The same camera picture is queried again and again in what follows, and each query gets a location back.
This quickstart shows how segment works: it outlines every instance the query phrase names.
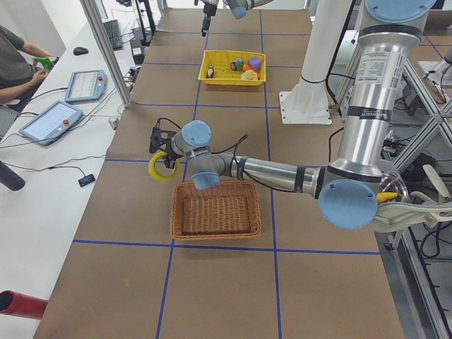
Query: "brown table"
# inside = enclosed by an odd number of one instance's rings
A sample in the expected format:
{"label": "brown table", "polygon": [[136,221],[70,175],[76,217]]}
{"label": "brown table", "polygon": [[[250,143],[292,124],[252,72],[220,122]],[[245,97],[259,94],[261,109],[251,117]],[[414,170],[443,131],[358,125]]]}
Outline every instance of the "brown table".
{"label": "brown table", "polygon": [[[213,150],[248,133],[239,154],[303,165],[328,162],[342,125],[335,114],[329,126],[281,123],[278,93],[299,80],[306,11],[240,21],[218,11],[206,38],[202,17],[164,13],[35,338],[403,338],[372,229],[335,228],[310,196],[258,187],[259,237],[172,241],[172,191],[189,178],[148,176],[158,117],[206,121]],[[266,84],[199,83],[204,49],[265,53]]]}

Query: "person's hand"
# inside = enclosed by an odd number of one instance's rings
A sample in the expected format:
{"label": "person's hand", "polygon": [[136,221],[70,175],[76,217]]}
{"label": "person's hand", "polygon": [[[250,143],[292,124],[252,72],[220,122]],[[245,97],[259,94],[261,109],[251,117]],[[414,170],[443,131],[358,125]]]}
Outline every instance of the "person's hand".
{"label": "person's hand", "polygon": [[40,85],[48,75],[49,72],[42,69],[41,71],[33,74],[33,78],[30,80],[30,82],[32,83],[32,85]]}

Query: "empty basket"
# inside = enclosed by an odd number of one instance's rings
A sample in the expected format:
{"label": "empty basket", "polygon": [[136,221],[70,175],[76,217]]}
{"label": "empty basket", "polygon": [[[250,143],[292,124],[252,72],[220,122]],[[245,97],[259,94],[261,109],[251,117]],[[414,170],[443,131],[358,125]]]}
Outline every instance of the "empty basket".
{"label": "empty basket", "polygon": [[173,193],[171,235],[180,240],[241,239],[261,232],[256,187],[251,182],[222,182],[196,190],[178,184]]}

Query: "red cylinder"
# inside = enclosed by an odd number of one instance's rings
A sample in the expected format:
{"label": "red cylinder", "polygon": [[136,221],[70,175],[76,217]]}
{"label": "red cylinder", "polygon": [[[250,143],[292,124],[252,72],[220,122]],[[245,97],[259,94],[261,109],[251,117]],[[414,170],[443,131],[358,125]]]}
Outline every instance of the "red cylinder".
{"label": "red cylinder", "polygon": [[0,314],[41,320],[47,300],[13,291],[0,293]]}

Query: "yellow tape roll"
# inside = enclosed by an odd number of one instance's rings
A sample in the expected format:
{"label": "yellow tape roll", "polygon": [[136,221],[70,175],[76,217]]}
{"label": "yellow tape roll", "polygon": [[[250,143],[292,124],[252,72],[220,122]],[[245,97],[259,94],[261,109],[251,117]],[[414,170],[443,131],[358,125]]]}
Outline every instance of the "yellow tape roll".
{"label": "yellow tape roll", "polygon": [[157,182],[168,182],[170,180],[173,180],[179,174],[180,164],[179,164],[178,160],[176,160],[176,165],[174,166],[174,169],[172,170],[171,175],[169,175],[167,177],[164,175],[161,175],[155,169],[155,163],[157,162],[157,160],[161,159],[166,154],[167,153],[160,151],[160,152],[154,154],[154,156],[149,161],[149,165],[148,165],[149,175],[151,178],[153,178]]}

